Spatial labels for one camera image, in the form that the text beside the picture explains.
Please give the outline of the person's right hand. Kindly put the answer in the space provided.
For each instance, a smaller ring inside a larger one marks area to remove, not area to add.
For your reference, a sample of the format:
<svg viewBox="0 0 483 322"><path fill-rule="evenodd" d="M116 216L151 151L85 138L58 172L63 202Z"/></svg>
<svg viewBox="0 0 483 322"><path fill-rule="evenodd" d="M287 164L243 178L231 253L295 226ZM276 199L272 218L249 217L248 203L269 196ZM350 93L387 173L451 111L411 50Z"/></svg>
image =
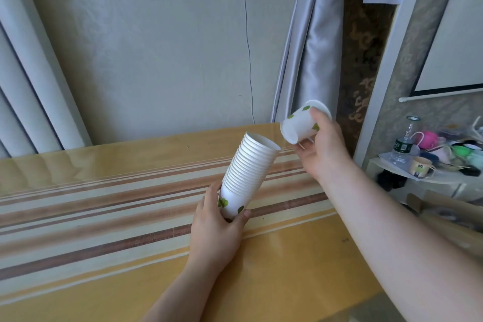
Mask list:
<svg viewBox="0 0 483 322"><path fill-rule="evenodd" d="M293 145L307 173L316 179L324 191L346 183L358 166L350 157L340 127L334 123L334 132L328 135L316 134Z"/></svg>

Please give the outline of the clear plastic water bottle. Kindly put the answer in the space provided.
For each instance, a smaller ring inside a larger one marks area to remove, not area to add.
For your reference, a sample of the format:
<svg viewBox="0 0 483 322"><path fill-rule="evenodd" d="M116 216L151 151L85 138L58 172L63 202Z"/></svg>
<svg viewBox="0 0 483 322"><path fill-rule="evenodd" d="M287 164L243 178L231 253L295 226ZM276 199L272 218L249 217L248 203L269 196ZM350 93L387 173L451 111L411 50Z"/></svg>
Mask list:
<svg viewBox="0 0 483 322"><path fill-rule="evenodd" d="M405 165L410 159L410 152L414 146L413 135L416 132L415 127L421 118L419 116L409 115L406 117L403 129L394 142L389 162L393 165Z"/></svg>

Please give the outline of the person's left hand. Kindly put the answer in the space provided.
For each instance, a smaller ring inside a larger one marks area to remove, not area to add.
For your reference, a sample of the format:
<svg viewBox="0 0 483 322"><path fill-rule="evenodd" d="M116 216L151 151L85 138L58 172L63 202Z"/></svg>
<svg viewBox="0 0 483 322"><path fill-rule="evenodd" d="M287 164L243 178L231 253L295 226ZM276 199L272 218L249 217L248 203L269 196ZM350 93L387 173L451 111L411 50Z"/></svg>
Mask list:
<svg viewBox="0 0 483 322"><path fill-rule="evenodd" d="M221 180L212 183L196 206L189 256L227 258L230 263L238 251L242 233L230 233L228 228L232 221L226 221L218 209L221 185Z"/></svg>

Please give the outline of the white pleated curtain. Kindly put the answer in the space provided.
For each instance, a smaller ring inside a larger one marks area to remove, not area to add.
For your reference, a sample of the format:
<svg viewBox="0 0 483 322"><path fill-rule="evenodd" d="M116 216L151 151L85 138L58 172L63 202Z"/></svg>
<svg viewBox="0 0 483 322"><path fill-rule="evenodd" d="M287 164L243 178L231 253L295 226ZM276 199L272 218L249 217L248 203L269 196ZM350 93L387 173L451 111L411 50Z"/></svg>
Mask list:
<svg viewBox="0 0 483 322"><path fill-rule="evenodd" d="M92 145L33 0L0 0L0 159Z"/></svg>

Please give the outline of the white projector screen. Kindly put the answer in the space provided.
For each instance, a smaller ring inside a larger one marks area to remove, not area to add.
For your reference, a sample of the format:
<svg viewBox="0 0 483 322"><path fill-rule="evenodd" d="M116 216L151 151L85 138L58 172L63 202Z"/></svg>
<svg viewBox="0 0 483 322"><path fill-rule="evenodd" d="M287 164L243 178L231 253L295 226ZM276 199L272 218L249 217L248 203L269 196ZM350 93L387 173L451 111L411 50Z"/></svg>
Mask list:
<svg viewBox="0 0 483 322"><path fill-rule="evenodd" d="M448 0L423 67L399 102L483 92L483 0Z"/></svg>

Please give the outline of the white side shelf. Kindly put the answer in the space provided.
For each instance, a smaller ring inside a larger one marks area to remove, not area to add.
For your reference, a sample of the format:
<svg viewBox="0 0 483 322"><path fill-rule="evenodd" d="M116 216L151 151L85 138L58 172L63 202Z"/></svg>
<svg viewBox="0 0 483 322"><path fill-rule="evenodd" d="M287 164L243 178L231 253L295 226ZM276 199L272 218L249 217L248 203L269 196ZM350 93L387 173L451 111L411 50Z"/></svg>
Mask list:
<svg viewBox="0 0 483 322"><path fill-rule="evenodd" d="M424 195L427 191L434 191L462 201L471 201L483 197L483 174L479 177L471 177L459 171L448 172L436 169L433 174L429 174L426 178L417 178L409 173L411 162L412 160L407 160L403 164L394 164L391 162L390 152L381 153L369 160L366 173L373 180L376 180L378 174L383 171L407 179L403 187L390 190L390 194L400 201L404 195L410 192L416 195Z"/></svg>

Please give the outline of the single green-leaf paper cup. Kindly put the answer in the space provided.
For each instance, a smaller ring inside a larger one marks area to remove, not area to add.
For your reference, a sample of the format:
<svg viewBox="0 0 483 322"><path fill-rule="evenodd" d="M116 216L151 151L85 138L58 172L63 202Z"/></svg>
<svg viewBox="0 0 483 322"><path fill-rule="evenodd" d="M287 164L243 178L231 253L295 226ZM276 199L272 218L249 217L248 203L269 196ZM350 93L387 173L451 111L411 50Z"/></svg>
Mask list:
<svg viewBox="0 0 483 322"><path fill-rule="evenodd" d="M281 134L288 143L295 145L316 135L319 131L318 124L311 117L311 107L316 107L332 119L331 112L324 103L318 100L308 100L305 105L288 116L280 124Z"/></svg>

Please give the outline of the stack of white paper cups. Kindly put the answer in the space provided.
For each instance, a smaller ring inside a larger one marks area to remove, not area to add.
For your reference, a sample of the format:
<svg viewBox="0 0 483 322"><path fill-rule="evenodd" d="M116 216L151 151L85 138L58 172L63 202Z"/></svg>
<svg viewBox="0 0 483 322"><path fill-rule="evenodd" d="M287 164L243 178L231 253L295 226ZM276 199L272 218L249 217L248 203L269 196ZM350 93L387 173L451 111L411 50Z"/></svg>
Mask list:
<svg viewBox="0 0 483 322"><path fill-rule="evenodd" d="M245 133L222 180L218 208L223 218L233 220L248 207L280 151L268 138Z"/></svg>

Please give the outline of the yellow striped tablecloth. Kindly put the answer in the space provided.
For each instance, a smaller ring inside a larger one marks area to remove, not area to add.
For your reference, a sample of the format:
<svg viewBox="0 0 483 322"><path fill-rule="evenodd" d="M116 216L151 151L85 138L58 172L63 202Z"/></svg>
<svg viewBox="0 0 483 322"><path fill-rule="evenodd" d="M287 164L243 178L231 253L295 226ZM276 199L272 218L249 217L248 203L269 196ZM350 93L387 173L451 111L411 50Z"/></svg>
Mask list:
<svg viewBox="0 0 483 322"><path fill-rule="evenodd" d="M0 160L0 322L136 322L248 131L282 147L202 321L350 320L382 288L278 124Z"/></svg>

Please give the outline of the person's right forearm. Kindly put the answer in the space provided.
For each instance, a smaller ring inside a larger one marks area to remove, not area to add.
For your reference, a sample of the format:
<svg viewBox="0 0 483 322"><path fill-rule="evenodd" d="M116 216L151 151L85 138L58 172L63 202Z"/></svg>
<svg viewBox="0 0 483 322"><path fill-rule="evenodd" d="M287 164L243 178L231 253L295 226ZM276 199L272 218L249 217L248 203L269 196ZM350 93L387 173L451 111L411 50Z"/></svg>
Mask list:
<svg viewBox="0 0 483 322"><path fill-rule="evenodd" d="M483 322L483 265L426 226L351 160L318 180L407 322Z"/></svg>

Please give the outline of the brown cardboard box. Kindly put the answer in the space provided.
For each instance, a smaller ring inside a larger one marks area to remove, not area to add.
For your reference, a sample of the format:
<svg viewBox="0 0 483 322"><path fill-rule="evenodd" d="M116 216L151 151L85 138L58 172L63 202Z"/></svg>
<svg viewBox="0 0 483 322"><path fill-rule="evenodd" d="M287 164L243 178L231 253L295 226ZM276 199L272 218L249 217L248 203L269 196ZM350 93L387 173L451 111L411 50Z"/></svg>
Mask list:
<svg viewBox="0 0 483 322"><path fill-rule="evenodd" d="M483 259L483 206L437 192L406 196L407 206L427 226L461 249Z"/></svg>

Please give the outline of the cream mug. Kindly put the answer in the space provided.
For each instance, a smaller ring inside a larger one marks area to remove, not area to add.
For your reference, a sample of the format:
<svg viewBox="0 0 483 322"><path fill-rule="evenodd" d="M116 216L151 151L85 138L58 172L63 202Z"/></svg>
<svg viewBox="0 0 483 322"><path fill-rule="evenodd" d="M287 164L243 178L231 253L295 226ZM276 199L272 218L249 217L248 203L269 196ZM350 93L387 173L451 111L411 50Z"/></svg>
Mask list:
<svg viewBox="0 0 483 322"><path fill-rule="evenodd" d="M427 179L434 176L436 167L431 160L424 157L414 157L409 167L409 174L417 179Z"/></svg>

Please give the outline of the grey satin curtain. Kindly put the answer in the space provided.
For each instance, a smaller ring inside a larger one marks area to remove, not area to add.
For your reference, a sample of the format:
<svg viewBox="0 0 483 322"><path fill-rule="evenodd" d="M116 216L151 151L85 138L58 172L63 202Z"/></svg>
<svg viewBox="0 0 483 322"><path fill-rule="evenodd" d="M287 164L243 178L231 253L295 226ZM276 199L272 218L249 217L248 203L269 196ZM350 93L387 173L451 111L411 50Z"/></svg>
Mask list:
<svg viewBox="0 0 483 322"><path fill-rule="evenodd" d="M344 0L295 0L281 56L272 123L308 100L325 104L335 118L341 82Z"/></svg>

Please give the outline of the person's left forearm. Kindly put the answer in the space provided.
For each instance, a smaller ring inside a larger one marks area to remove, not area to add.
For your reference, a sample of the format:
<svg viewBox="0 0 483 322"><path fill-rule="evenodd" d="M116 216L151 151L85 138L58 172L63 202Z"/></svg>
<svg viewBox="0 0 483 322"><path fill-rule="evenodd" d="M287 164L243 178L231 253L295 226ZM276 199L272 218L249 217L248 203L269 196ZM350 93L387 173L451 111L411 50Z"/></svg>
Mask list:
<svg viewBox="0 0 483 322"><path fill-rule="evenodd" d="M227 258L190 255L141 322L200 322L214 283L228 263Z"/></svg>

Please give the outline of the pink cup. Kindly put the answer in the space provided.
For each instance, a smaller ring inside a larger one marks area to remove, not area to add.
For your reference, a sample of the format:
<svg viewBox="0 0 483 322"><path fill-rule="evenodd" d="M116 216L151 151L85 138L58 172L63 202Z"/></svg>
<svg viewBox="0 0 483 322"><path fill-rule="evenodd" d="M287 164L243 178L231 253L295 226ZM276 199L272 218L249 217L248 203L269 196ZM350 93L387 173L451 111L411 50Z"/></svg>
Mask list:
<svg viewBox="0 0 483 322"><path fill-rule="evenodd" d="M410 138L422 150L433 149L440 145L439 136L432 131L417 131Z"/></svg>

